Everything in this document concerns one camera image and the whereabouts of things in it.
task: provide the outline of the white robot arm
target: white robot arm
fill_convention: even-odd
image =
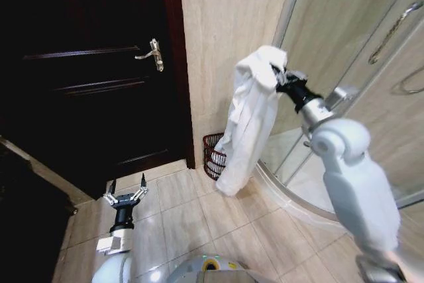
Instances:
[[[278,70],[278,92],[289,95],[302,115],[303,132],[322,158],[324,183],[340,223],[364,252],[357,258],[368,282],[423,282],[424,262],[399,247],[399,211],[388,179],[368,153],[370,134],[351,119],[338,118],[332,102],[325,102],[305,86],[300,72]],[[342,95],[337,88],[333,95]]]

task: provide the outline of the red wire basket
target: red wire basket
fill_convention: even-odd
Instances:
[[[225,168],[227,155],[214,150],[224,133],[206,135],[203,138],[203,169],[213,180],[218,180]]]

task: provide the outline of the door lever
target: door lever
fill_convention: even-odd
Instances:
[[[160,53],[159,42],[156,41],[155,38],[153,38],[152,41],[150,41],[150,47],[152,48],[152,50],[148,54],[145,54],[144,56],[135,56],[134,59],[143,60],[145,58],[148,58],[149,56],[153,56],[154,61],[156,63],[156,69],[159,72],[162,72],[164,70],[164,62],[162,61],[162,55]]]

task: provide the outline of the shower door handle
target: shower door handle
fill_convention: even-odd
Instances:
[[[391,37],[395,34],[396,30],[400,27],[402,22],[409,16],[409,14],[417,9],[420,9],[424,5],[424,1],[417,0],[416,2],[412,3],[397,19],[393,27],[389,30],[386,37],[383,39],[382,43],[375,49],[375,51],[371,54],[370,58],[368,59],[369,64],[374,64],[378,61],[380,58],[380,53],[383,50],[383,48],[387,45]]]

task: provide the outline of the metal handle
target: metal handle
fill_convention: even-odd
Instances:
[[[415,70],[414,72],[412,72],[410,75],[406,76],[402,81],[400,81],[399,83],[399,88],[400,90],[402,90],[402,92],[404,92],[404,94],[415,94],[415,93],[419,93],[424,91],[424,87],[421,87],[419,89],[406,89],[405,88],[405,84],[406,82],[408,82],[409,80],[411,80],[411,78],[413,78],[415,75],[417,75],[419,72],[424,71],[424,66],[421,67],[418,70]]]
[[[406,17],[409,16],[409,14],[412,11],[415,11],[419,8],[421,8],[424,5],[424,1],[422,0],[417,0],[416,2],[412,3],[408,9],[406,9],[401,16],[399,17],[399,19],[395,22],[395,24],[393,25],[393,27],[390,29],[389,33],[386,35],[386,37],[383,39],[382,43],[377,47],[377,49],[375,49],[375,51],[371,54],[370,58],[368,59],[368,63],[369,64],[374,64],[378,61],[378,59],[380,58],[379,55],[381,53],[381,51],[383,50],[383,48],[385,47],[385,45],[387,44],[387,42],[389,42],[389,40],[391,39],[391,37],[394,35],[394,33],[396,32],[396,30],[399,28],[399,26],[402,24],[402,22],[406,19]]]
[[[150,41],[150,47],[152,48],[152,51],[150,51],[148,54],[145,54],[144,56],[135,56],[134,59],[143,60],[145,58],[148,58],[149,56],[153,56],[154,61],[156,63],[156,69],[159,72],[162,72],[164,70],[164,62],[162,61],[162,55],[160,53],[159,42],[156,41],[155,38],[153,38],[152,41]]]

